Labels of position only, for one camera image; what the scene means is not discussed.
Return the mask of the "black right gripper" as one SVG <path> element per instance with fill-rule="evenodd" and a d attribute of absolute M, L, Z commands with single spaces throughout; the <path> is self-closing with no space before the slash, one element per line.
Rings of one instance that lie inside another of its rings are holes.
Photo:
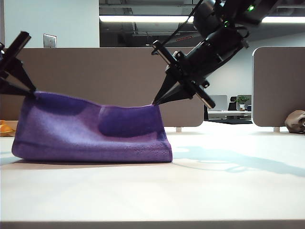
<path fill-rule="evenodd" d="M 152 104 L 164 104 L 194 95 L 208 108 L 215 102 L 205 92 L 209 87 L 207 77 L 231 60 L 242 48 L 248 47 L 246 38 L 241 35 L 241 27 L 221 27 L 208 35 L 189 53 L 176 51 L 171 54 L 161 42 L 153 43 L 153 54 L 159 54 L 167 63 L 166 76 Z"/>

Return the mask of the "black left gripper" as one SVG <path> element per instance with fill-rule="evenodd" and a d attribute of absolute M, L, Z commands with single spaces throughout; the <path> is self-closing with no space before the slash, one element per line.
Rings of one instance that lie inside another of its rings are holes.
<path fill-rule="evenodd" d="M 9 48 L 5 49 L 4 45 L 2 43 L 0 44 L 0 70 L 7 71 L 30 91 L 26 91 L 25 89 L 22 89 L 6 80 L 1 80 L 0 94 L 32 96 L 33 92 L 36 91 L 36 87 L 24 70 L 22 62 L 17 61 L 16 58 L 30 39 L 31 36 L 28 32 L 21 31 Z"/>

